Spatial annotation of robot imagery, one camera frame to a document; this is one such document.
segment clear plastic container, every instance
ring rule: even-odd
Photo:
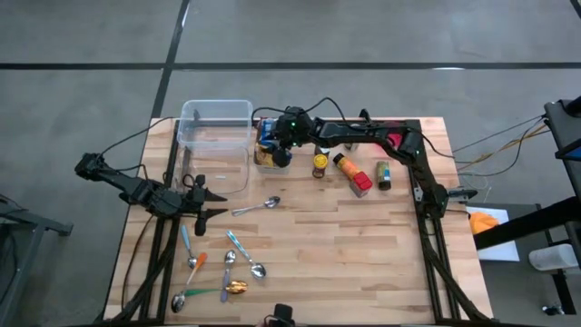
[[[251,115],[246,100],[190,100],[182,107],[178,143],[190,149],[248,150]]]
[[[230,198],[244,194],[249,180],[251,114],[252,104],[245,100],[185,103],[178,127],[174,187],[185,190],[182,178],[187,173],[204,174],[211,192]]]

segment blue object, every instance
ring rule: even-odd
[[[182,225],[182,236],[183,242],[185,243],[185,248],[188,249],[188,252],[190,252],[190,237],[188,236],[188,229],[185,227],[185,225]]]

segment spoon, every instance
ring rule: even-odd
[[[248,208],[242,208],[242,209],[236,209],[236,210],[232,210],[231,214],[233,216],[239,216],[243,213],[247,213],[250,210],[253,209],[258,209],[258,208],[267,208],[267,209],[272,209],[275,206],[279,205],[279,203],[281,202],[281,198],[278,196],[271,196],[270,198],[268,198],[264,203],[259,204],[259,205],[254,205],[252,207],[248,207]]]
[[[179,312],[183,308],[183,305],[185,304],[186,289],[188,288],[188,285],[190,285],[190,282],[192,281],[193,276],[196,274],[198,269],[200,269],[200,267],[202,267],[203,263],[206,261],[207,258],[208,258],[208,254],[200,253],[200,257],[198,258],[198,262],[196,263],[196,266],[193,268],[192,273],[190,274],[190,277],[188,278],[188,282],[185,283],[185,287],[183,288],[183,290],[181,292],[175,294],[172,297],[172,311],[174,313]]]
[[[236,260],[236,252],[234,250],[229,250],[224,257],[224,263],[226,264],[226,272],[224,272],[224,281],[222,282],[222,293],[220,294],[220,302],[224,303],[228,301],[228,292],[226,287],[230,281],[230,269]]]
[[[248,260],[251,263],[251,275],[252,275],[252,277],[254,277],[256,279],[262,279],[262,278],[266,277],[266,268],[264,268],[264,266],[261,263],[255,263],[252,260],[251,256],[242,247],[242,244],[240,244],[240,242],[238,242],[238,239],[236,238],[236,236],[234,236],[234,234],[231,231],[226,231],[226,235],[228,235],[230,240],[234,243],[234,245],[236,245],[238,250],[240,250],[240,252],[246,258],[246,260]]]
[[[248,284],[243,281],[231,281],[226,287],[221,289],[190,289],[184,293],[185,297],[203,294],[206,292],[226,291],[229,294],[240,294],[248,290]]]
[[[188,266],[190,268],[194,268],[196,266],[196,262],[198,261],[196,257],[192,255],[192,247],[190,246],[190,235],[188,235],[188,229],[185,225],[182,225],[182,236],[183,242],[185,243],[185,249],[188,250]]]

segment small bottle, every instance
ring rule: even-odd
[[[387,161],[380,161],[376,167],[376,174],[378,178],[378,188],[381,191],[387,191],[391,188],[391,176],[389,175],[389,163]]]
[[[327,163],[329,160],[325,156],[325,154],[317,154],[313,159],[313,163],[315,164],[312,170],[312,176],[315,178],[323,178],[325,176],[325,168],[327,168]]]
[[[368,193],[373,183],[351,160],[343,154],[337,154],[335,158],[333,158],[333,162],[344,174],[347,175],[347,177],[349,177],[349,187],[357,197],[363,197]]]

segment blue-handled spoon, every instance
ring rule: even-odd
[[[238,242],[238,239],[236,238],[236,236],[234,236],[234,234],[231,231],[226,231],[226,235],[230,238],[230,240],[234,243],[234,245],[236,245],[238,250],[240,250],[242,255],[244,255],[244,257],[246,258],[246,260],[248,260],[251,263],[251,275],[252,275],[252,277],[254,277],[256,279],[262,279],[262,278],[266,277],[266,268],[264,268],[262,263],[255,263],[252,260],[251,256],[246,252],[246,250],[244,250],[244,247],[242,247],[242,244],[240,244],[240,242]]]
[[[198,259],[196,259],[196,257],[192,255],[192,247],[190,246],[190,236],[188,235],[188,229],[185,227],[185,225],[182,225],[182,237],[183,242],[185,243],[185,249],[188,250],[188,266],[193,269],[196,266]]]

